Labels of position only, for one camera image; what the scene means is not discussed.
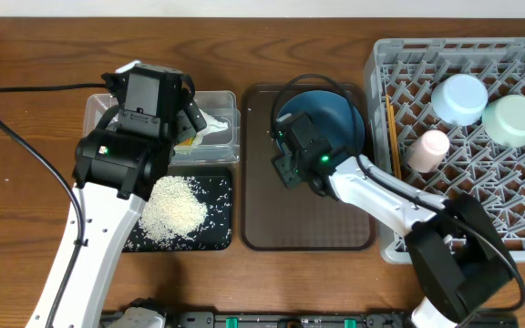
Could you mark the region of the yellow green snack wrapper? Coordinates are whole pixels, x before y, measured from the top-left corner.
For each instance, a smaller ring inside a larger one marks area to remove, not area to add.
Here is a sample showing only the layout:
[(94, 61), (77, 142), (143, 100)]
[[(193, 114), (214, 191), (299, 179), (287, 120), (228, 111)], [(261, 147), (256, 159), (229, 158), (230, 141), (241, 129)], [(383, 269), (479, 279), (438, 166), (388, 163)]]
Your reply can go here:
[(190, 147), (195, 140), (195, 137), (187, 138), (186, 140), (182, 141), (181, 143), (176, 145), (176, 148), (178, 147)]

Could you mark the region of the white tissue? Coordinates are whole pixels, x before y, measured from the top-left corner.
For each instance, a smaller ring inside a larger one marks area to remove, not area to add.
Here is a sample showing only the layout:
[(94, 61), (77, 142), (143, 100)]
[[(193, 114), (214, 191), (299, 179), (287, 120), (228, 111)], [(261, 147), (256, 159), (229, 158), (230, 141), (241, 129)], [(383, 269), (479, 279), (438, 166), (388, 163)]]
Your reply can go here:
[(210, 134), (222, 132), (228, 129), (228, 124), (226, 122), (219, 121), (218, 119), (214, 118), (213, 116), (204, 112), (203, 110), (200, 110), (200, 113), (205, 119), (207, 126), (205, 129), (199, 131), (196, 134), (192, 142), (193, 145), (200, 145), (204, 138), (206, 136), (209, 136)]

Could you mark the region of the dark blue plate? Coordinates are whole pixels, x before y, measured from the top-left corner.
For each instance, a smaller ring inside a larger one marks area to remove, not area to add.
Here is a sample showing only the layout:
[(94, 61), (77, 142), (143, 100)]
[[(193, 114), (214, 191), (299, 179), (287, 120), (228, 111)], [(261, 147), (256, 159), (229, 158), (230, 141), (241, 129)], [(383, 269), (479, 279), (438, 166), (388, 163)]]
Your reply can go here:
[(357, 109), (352, 115), (344, 97), (325, 90), (306, 91), (287, 101), (278, 117), (294, 116), (299, 112), (306, 112), (311, 117), (334, 149), (356, 145), (359, 152), (363, 151), (364, 121)]

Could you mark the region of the white rice pile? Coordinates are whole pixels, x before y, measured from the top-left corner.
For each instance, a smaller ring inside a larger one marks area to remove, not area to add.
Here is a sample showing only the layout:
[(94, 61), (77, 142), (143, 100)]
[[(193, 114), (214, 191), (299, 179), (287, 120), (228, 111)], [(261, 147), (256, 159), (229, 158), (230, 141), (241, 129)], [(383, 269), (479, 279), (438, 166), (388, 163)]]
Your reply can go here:
[(197, 199), (193, 179), (166, 176), (155, 183), (139, 226), (157, 243), (177, 237), (189, 239), (207, 215), (208, 207)]

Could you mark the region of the pink cup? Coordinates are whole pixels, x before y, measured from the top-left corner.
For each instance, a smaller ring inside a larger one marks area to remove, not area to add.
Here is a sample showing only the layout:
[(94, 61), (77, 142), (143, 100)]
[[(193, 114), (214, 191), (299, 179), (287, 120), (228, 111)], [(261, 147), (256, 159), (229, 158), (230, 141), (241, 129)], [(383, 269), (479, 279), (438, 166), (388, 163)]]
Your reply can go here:
[(449, 147), (448, 136), (441, 130), (431, 129), (411, 144), (407, 165), (415, 171), (429, 173), (440, 165)]

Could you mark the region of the light blue bowl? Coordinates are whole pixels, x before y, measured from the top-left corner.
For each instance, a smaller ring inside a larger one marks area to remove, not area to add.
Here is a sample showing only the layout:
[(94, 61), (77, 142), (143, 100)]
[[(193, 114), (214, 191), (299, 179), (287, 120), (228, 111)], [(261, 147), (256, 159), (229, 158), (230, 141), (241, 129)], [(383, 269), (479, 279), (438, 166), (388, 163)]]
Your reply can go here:
[(488, 90), (479, 79), (456, 74), (433, 90), (431, 106), (442, 121), (468, 126), (481, 118), (488, 100)]

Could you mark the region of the mint green bowl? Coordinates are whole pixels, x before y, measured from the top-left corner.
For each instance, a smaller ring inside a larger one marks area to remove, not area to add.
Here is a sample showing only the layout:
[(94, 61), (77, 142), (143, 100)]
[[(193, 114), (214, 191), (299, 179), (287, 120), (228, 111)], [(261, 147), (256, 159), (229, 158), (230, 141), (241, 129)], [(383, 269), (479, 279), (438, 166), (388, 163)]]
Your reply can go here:
[(482, 124), (486, 134), (501, 146), (524, 146), (525, 97), (508, 95), (491, 102), (483, 111)]

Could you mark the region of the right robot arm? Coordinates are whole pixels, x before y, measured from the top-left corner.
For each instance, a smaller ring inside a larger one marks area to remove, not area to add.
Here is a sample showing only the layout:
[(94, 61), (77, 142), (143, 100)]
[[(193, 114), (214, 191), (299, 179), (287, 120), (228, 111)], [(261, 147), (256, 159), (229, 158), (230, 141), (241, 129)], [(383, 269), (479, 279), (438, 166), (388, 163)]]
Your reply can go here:
[(364, 155), (346, 149), (308, 150), (276, 156), (272, 164), (291, 189), (303, 182), (363, 210), (401, 235), (408, 248), (424, 300), (412, 312), (416, 327), (465, 327), (484, 303), (510, 281), (525, 285), (510, 252), (480, 202), (468, 194), (454, 200), (407, 185)]

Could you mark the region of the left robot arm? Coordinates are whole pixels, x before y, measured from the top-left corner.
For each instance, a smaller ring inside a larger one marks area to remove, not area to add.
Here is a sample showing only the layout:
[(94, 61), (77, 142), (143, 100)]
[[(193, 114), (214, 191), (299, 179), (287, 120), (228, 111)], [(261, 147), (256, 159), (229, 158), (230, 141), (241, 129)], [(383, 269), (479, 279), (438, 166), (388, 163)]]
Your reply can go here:
[(59, 302), (58, 289), (77, 241), (77, 211), (67, 226), (28, 327), (97, 327), (118, 259), (137, 222), (151, 237), (174, 237), (198, 228), (208, 207), (187, 179), (159, 179), (149, 201), (131, 195), (123, 200), (104, 183), (88, 182), (73, 191), (84, 216), (84, 241)]

